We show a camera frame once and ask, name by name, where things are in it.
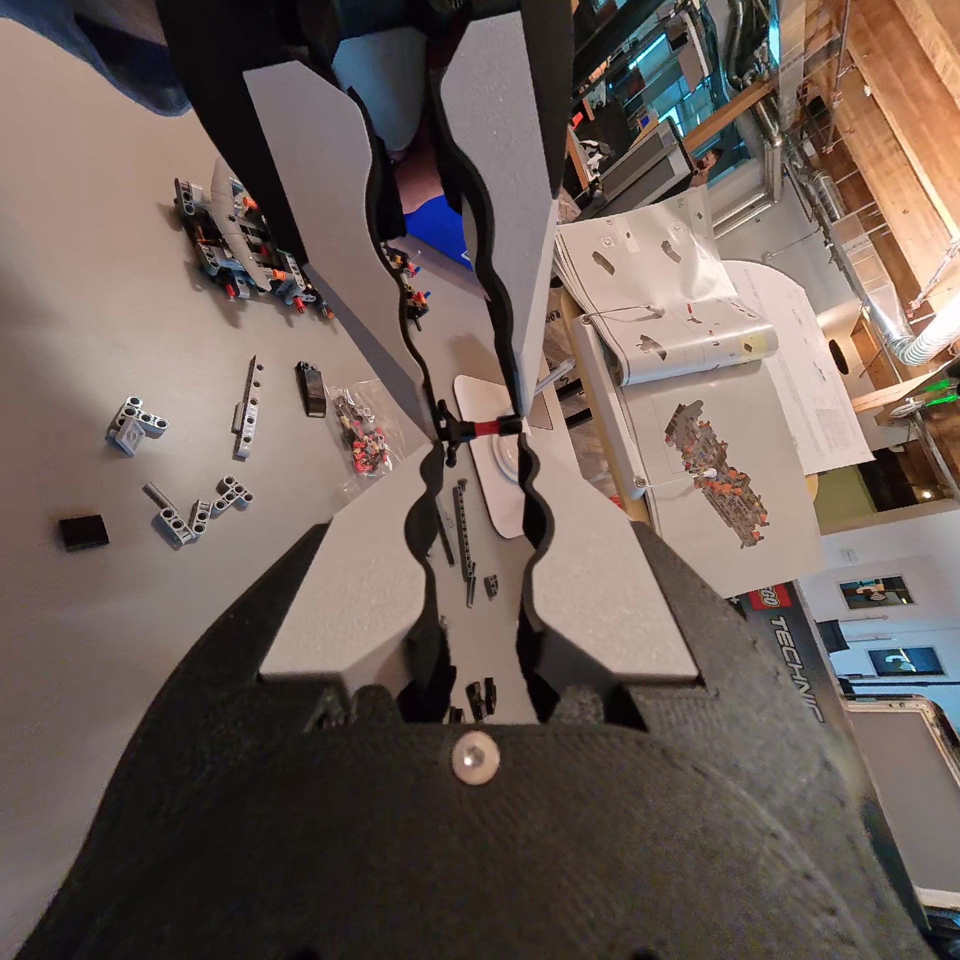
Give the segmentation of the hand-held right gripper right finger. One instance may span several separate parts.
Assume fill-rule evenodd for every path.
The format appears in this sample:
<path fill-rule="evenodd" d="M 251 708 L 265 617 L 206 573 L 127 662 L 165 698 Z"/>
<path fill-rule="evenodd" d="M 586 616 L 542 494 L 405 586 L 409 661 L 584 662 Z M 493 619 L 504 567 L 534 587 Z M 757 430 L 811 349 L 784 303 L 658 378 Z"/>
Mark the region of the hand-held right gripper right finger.
<path fill-rule="evenodd" d="M 640 724 L 628 690 L 701 674 L 625 512 L 532 437 L 518 442 L 523 535 L 516 652 L 536 720 L 583 690 L 602 721 Z"/>

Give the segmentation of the person's left forearm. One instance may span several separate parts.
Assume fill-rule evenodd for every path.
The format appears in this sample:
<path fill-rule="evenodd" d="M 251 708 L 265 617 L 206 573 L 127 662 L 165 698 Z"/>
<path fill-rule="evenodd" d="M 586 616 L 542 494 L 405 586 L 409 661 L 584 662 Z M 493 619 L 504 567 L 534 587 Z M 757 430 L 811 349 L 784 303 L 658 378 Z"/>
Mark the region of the person's left forearm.
<path fill-rule="evenodd" d="M 191 102 L 162 38 L 153 2 L 90 3 L 74 21 L 94 50 L 94 63 L 129 99 L 151 112 L 179 117 Z"/>

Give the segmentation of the partly built lego model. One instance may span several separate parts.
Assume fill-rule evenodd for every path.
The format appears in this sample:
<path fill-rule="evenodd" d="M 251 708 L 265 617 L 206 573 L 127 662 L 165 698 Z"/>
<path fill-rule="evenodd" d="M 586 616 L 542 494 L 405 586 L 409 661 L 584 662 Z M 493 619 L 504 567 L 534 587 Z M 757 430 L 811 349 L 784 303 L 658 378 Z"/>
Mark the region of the partly built lego model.
<path fill-rule="evenodd" d="M 271 297 L 327 321 L 335 313 L 294 256 L 278 246 L 269 222 L 234 171 L 217 157 L 210 186 L 177 178 L 174 210 L 204 272 L 232 302 Z"/>

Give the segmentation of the long black lego beam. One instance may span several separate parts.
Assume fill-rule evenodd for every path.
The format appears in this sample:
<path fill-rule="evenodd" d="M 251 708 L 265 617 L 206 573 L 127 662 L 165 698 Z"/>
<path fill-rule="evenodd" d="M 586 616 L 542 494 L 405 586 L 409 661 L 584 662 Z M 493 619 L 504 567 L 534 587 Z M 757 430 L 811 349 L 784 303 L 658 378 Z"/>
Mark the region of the long black lego beam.
<path fill-rule="evenodd" d="M 466 514 L 465 492 L 467 488 L 467 479 L 460 478 L 454 486 L 453 505 L 455 510 L 455 522 L 461 557 L 462 580 L 465 583 L 465 605 L 468 609 L 474 607 L 474 600 L 477 586 L 476 564 L 471 548 L 469 526 Z"/>

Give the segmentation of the clear bag of lego pieces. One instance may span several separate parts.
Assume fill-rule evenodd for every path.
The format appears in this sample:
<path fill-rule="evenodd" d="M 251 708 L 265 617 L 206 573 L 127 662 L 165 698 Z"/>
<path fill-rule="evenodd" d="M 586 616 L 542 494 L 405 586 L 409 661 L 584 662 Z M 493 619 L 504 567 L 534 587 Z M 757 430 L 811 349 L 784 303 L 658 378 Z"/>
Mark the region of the clear bag of lego pieces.
<path fill-rule="evenodd" d="M 378 379 L 349 386 L 328 386 L 327 398 L 342 448 L 353 474 L 373 481 L 393 472 L 394 450 L 390 396 Z"/>

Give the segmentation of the light grey bent lego beam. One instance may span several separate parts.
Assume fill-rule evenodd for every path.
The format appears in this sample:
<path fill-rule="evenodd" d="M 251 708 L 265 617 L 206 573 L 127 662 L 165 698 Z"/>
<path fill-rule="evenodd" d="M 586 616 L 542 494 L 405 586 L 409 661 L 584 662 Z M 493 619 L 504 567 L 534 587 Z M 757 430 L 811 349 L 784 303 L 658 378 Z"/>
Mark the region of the light grey bent lego beam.
<path fill-rule="evenodd" d="M 174 545 L 186 546 L 206 533 L 212 517 L 212 503 L 197 500 L 189 515 L 182 514 L 176 506 L 164 499 L 155 518 L 159 531 Z"/>

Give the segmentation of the light grey lego brick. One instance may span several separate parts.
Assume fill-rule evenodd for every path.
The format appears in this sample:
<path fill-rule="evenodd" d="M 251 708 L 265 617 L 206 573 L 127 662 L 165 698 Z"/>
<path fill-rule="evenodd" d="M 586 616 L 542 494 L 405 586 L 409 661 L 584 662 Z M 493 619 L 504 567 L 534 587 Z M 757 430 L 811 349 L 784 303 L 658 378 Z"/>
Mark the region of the light grey lego brick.
<path fill-rule="evenodd" d="M 253 356 L 249 363 L 243 399 L 234 409 L 231 425 L 231 432 L 235 436 L 233 457 L 240 461 L 249 459 L 256 435 L 263 371 L 264 366 L 258 356 Z"/>

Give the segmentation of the person's left hand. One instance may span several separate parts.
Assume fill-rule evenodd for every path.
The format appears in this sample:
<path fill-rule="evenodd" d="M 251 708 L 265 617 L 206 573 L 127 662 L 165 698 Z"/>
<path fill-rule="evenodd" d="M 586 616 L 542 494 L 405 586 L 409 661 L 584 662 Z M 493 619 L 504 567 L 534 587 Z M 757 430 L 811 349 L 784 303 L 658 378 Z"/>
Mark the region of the person's left hand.
<path fill-rule="evenodd" d="M 389 152 L 391 169 L 404 215 L 413 214 L 438 197 L 445 196 L 433 146 L 415 141 L 405 150 Z"/>

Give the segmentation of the grey flat panel device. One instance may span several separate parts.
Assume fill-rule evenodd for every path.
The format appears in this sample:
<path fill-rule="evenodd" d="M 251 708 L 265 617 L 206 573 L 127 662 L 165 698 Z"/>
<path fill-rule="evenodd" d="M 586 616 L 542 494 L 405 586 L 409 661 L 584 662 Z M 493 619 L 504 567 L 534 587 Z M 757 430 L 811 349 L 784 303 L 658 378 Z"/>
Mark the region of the grey flat panel device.
<path fill-rule="evenodd" d="M 623 213 L 653 205 L 690 187 L 695 163 L 676 122 L 664 117 L 600 175 L 601 212 Z"/>

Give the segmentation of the cluster of dark grey pieces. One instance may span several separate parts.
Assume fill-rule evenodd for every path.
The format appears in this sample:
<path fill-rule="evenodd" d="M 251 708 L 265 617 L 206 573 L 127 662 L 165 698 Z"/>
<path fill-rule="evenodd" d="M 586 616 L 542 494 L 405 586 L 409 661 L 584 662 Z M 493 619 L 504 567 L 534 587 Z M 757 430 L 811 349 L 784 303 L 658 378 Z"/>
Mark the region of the cluster of dark grey pieces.
<path fill-rule="evenodd" d="M 488 599 L 494 599 L 498 595 L 498 576 L 491 574 L 483 578 L 483 585 Z M 466 605 L 471 608 L 474 606 L 474 597 L 476 593 L 477 576 L 472 573 L 466 579 Z M 497 709 L 498 690 L 492 677 L 486 677 L 482 681 L 474 681 L 465 687 L 466 700 L 474 724 L 483 724 L 488 718 L 493 716 Z M 454 704 L 448 708 L 447 724 L 458 725 L 465 724 L 465 711 Z"/>

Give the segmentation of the white book stand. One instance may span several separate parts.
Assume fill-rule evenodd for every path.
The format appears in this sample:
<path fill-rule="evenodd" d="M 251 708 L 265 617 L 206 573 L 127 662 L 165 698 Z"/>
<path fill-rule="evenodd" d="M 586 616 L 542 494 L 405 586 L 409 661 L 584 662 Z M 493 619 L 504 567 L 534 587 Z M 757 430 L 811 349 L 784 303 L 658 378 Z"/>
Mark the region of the white book stand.
<path fill-rule="evenodd" d="M 550 454 L 580 474 L 607 498 L 617 498 L 614 482 L 598 424 L 577 418 L 589 408 L 585 388 L 574 368 L 546 386 L 534 399 L 529 417 L 530 432 L 542 441 Z M 490 422 L 511 413 L 509 394 L 501 380 L 488 371 L 481 376 L 458 374 L 453 393 L 460 418 L 472 422 Z M 484 436 L 469 443 L 482 496 L 490 522 L 502 538 L 513 540 L 522 534 L 523 494 L 510 469 L 517 462 L 514 437 Z"/>

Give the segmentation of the open instruction booklet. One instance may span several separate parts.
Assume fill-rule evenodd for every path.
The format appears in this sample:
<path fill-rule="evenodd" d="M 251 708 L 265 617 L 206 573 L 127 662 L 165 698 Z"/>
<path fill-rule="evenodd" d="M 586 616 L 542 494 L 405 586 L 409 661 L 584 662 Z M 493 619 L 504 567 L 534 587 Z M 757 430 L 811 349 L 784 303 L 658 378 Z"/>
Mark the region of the open instruction booklet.
<path fill-rule="evenodd" d="M 721 256 L 705 188 L 560 225 L 554 271 L 621 503 L 724 597 L 823 571 L 808 477 L 873 454 L 805 289 Z"/>

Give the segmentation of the dark printed cardboard box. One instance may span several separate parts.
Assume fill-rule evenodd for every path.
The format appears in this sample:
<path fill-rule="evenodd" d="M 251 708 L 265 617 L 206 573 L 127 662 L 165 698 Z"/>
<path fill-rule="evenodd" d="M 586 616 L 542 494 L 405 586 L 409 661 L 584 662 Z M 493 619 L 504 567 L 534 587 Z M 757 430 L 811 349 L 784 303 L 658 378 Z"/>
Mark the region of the dark printed cardboard box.
<path fill-rule="evenodd" d="M 807 712 L 829 732 L 834 754 L 856 795 L 879 809 L 878 793 L 847 713 L 847 701 L 798 586 L 777 583 L 737 594 L 730 602 L 774 647 Z"/>

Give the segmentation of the framed screen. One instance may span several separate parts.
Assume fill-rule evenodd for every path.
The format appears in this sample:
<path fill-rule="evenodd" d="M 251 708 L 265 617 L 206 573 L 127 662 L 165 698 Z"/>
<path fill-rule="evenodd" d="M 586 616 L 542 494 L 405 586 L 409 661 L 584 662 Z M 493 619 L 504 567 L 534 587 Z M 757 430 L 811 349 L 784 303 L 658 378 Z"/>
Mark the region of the framed screen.
<path fill-rule="evenodd" d="M 846 715 L 923 906 L 959 908 L 958 734 L 920 695 L 846 699 Z"/>

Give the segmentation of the silver ventilation duct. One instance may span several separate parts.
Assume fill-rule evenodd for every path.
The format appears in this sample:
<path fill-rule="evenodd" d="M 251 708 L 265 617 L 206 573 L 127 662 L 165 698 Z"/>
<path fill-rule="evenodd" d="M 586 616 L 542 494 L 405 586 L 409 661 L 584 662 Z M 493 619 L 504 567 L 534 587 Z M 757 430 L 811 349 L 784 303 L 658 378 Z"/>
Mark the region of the silver ventilation duct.
<path fill-rule="evenodd" d="M 916 333 L 906 319 L 899 302 L 878 303 L 874 297 L 866 300 L 867 314 L 885 348 L 902 365 L 918 367 L 930 362 L 942 350 L 959 338 L 959 294 L 956 294 L 937 312 L 929 325 Z"/>

